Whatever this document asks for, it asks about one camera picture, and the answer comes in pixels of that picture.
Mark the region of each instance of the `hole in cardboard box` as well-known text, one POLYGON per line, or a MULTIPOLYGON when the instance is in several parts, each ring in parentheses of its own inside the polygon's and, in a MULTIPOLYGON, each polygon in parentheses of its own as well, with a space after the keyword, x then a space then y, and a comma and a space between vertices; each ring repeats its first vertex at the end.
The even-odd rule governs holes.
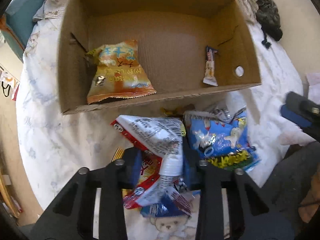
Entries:
POLYGON ((244 75, 244 69, 241 66, 236 67, 235 73, 237 77, 242 77, 244 75))

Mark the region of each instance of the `red and white snack bag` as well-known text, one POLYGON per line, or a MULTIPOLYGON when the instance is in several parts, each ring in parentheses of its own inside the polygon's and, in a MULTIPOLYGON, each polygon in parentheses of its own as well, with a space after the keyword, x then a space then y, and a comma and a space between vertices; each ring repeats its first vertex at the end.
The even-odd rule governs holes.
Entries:
POLYGON ((182 175, 182 137, 186 134, 183 123, 178 118, 120 115, 111 125, 135 147, 162 158, 159 179, 149 188, 148 194, 143 197, 141 194, 136 197, 139 200, 135 200, 140 206, 157 203, 174 179, 182 175))
POLYGON ((143 153, 138 184, 134 190, 123 191, 126 209, 146 206, 152 190, 159 183, 159 170, 162 159, 153 153, 143 153))

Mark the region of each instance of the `metal screw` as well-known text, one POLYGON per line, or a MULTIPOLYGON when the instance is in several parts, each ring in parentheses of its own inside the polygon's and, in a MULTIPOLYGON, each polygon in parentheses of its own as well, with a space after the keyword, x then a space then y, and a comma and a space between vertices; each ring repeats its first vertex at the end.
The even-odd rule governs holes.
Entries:
POLYGON ((319 114, 319 113, 320 113, 319 108, 316 108, 316 107, 313 107, 313 108, 311 109, 311 111, 312 111, 314 114, 319 114))
POLYGON ((121 166, 121 165, 123 165, 123 164, 124 164, 124 160, 123 160, 123 159, 117 159, 117 160, 115 160, 115 165, 121 166))
POLYGON ((235 173, 236 173, 237 175, 243 175, 243 174, 244 174, 244 171, 243 171, 243 169, 235 169, 235 173))
POLYGON ((208 162, 206 160, 199 160, 199 166, 207 166, 208 162))
POLYGON ((89 171, 89 169, 87 167, 82 167, 79 169, 78 173, 83 175, 83 174, 87 174, 89 171))

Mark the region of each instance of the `black strap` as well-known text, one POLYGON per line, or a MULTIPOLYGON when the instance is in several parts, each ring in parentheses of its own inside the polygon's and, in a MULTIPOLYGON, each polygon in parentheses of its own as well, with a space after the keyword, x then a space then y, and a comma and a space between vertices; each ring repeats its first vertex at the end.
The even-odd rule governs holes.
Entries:
POLYGON ((9 96, 9 94, 10 94, 10 88, 11 88, 10 85, 7 84, 7 86, 4 87, 4 83, 2 82, 1 86, 2 86, 2 91, 3 91, 4 96, 7 98, 7 97, 9 96), (6 90, 7 88, 8 88, 8 94, 5 95, 5 90, 6 90))
POLYGON ((264 36, 264 40, 261 43, 263 44, 263 46, 266 47, 266 49, 269 49, 271 47, 271 43, 268 42, 267 34, 266 34, 266 32, 265 32, 263 27, 261 27, 261 30, 263 31, 263 36, 264 36))

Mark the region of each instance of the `small snack wrapper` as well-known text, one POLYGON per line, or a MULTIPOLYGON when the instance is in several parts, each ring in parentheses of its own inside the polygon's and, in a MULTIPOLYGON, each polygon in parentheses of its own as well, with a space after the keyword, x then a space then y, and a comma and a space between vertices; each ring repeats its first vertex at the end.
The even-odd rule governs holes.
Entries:
POLYGON ((123 203, 126 209, 153 204, 150 193, 158 184, 161 161, 155 154, 143 153, 138 184, 133 191, 124 192, 123 203))
POLYGON ((183 172, 182 137, 186 135, 183 123, 178 118, 120 115, 111 125, 138 149, 162 158, 160 177, 148 195, 147 205, 157 203, 183 172))
POLYGON ((209 46, 205 48, 206 50, 206 59, 205 59, 205 73, 203 83, 218 86, 217 80, 214 76, 214 55, 218 53, 216 49, 213 49, 209 46))
POLYGON ((158 203, 141 209, 143 217, 176 217, 191 215, 189 201, 178 192, 174 184, 169 186, 158 203))
POLYGON ((207 107, 205 111, 214 113, 219 118, 220 121, 223 121, 225 123, 230 123, 236 114, 236 113, 232 114, 229 111, 226 99, 207 107))
POLYGON ((138 62, 138 42, 102 45, 87 53, 97 72, 87 95, 89 104, 106 98, 136 98, 156 93, 138 62))

